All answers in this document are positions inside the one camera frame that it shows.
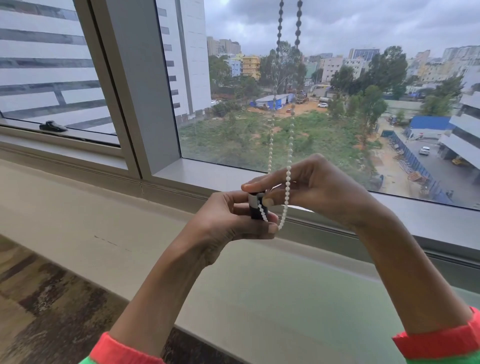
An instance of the forearm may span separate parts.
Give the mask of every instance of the forearm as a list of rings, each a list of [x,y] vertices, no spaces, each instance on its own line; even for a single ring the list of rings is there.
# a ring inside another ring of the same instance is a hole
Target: forearm
[[[190,289],[204,267],[192,250],[173,243],[118,318],[110,336],[146,354],[159,357]]]
[[[470,308],[455,294],[401,221],[381,206],[355,229],[408,334],[465,325]]]

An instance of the blue roof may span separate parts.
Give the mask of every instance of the blue roof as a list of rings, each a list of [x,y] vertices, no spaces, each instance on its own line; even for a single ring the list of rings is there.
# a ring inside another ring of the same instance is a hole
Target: blue roof
[[[450,116],[414,116],[409,126],[410,129],[433,129],[447,130],[453,129],[450,124]]]

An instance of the red sleeve cuff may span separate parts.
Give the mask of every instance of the red sleeve cuff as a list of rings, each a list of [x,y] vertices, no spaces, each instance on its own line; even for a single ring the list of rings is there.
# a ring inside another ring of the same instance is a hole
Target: red sleeve cuff
[[[105,332],[90,353],[96,364],[165,364],[162,359],[129,348]]]
[[[471,309],[473,317],[464,326],[415,335],[402,332],[393,341],[403,356],[411,360],[448,358],[480,350],[480,312]]]

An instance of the sleeve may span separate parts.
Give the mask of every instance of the sleeve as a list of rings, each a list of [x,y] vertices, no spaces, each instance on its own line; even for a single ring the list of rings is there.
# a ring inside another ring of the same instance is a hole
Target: sleeve
[[[80,364],[165,364],[162,359],[129,348],[105,332]]]
[[[393,338],[407,363],[415,364],[479,364],[480,312],[471,308],[472,319],[464,326],[425,334]]]

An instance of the person's left hand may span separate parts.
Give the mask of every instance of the person's left hand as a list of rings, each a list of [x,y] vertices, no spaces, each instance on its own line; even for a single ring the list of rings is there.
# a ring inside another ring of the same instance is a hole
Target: person's left hand
[[[278,216],[268,212],[268,221],[253,220],[243,191],[215,192],[178,235],[180,244],[200,252],[205,265],[213,264],[232,240],[273,239]]]

